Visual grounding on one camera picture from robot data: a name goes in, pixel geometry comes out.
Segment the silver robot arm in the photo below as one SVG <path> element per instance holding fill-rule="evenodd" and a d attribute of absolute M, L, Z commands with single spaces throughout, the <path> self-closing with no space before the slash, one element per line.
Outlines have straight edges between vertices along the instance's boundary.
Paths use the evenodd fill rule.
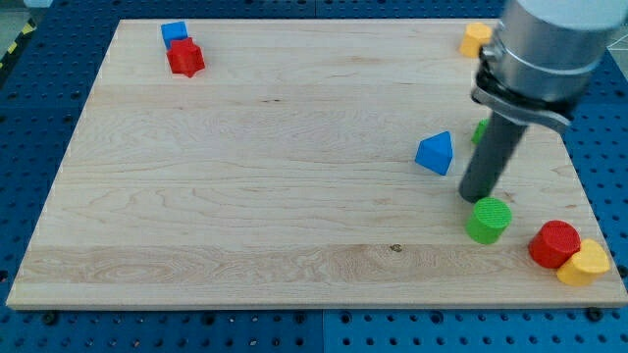
<path fill-rule="evenodd" d="M 512 0 L 480 49 L 472 99 L 508 134 L 529 125 L 564 132 L 626 21 L 627 0 Z"/>

